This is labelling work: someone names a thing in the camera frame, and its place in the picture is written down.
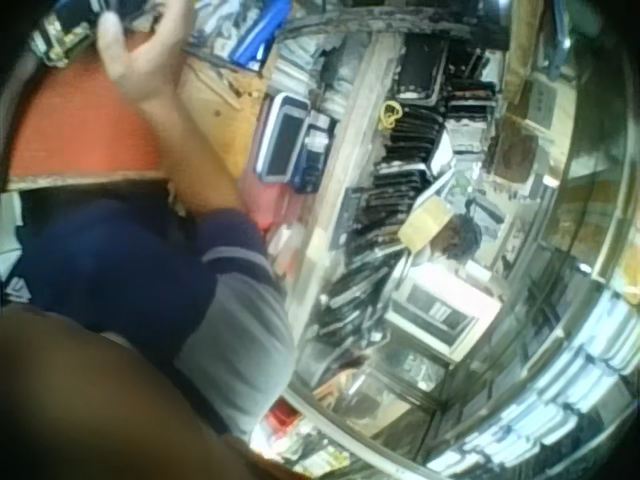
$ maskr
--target yellow tag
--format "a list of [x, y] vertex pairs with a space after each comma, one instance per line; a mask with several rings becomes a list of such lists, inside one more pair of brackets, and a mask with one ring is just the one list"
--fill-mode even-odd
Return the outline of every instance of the yellow tag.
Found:
[[398, 238], [412, 253], [418, 253], [453, 217], [449, 204], [440, 197], [431, 197], [409, 218], [398, 232]]

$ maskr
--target orange surface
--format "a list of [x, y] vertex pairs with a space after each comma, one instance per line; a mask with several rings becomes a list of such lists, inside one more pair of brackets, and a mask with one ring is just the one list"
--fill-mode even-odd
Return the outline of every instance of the orange surface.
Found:
[[95, 52], [52, 69], [17, 134], [12, 177], [157, 170], [156, 140], [106, 77]]

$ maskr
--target hand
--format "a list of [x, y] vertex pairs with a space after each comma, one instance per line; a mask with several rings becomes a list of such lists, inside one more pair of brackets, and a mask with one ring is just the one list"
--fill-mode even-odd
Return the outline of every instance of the hand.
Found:
[[173, 99], [182, 47], [193, 27], [192, 0], [166, 0], [156, 33], [145, 44], [127, 51], [118, 15], [106, 12], [98, 22], [98, 52], [107, 75], [137, 107]]

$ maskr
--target fingers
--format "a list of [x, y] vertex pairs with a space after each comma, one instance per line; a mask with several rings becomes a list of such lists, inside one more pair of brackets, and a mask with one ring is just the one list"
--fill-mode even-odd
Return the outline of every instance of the fingers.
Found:
[[98, 53], [112, 80], [117, 80], [126, 72], [129, 52], [124, 38], [124, 27], [118, 15], [105, 12], [98, 22]]
[[165, 0], [162, 20], [151, 43], [158, 50], [182, 46], [193, 29], [193, 0]]

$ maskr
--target shopkeeper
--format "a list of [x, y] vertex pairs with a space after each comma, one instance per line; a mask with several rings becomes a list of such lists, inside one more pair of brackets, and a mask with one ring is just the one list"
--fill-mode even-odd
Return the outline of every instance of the shopkeeper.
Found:
[[167, 2], [131, 53], [114, 13], [98, 28], [109, 77], [195, 218], [191, 248], [165, 241], [168, 207], [108, 199], [24, 245], [2, 288], [3, 478], [297, 477], [243, 443], [289, 382], [294, 343], [261, 234], [176, 95], [192, 9]]

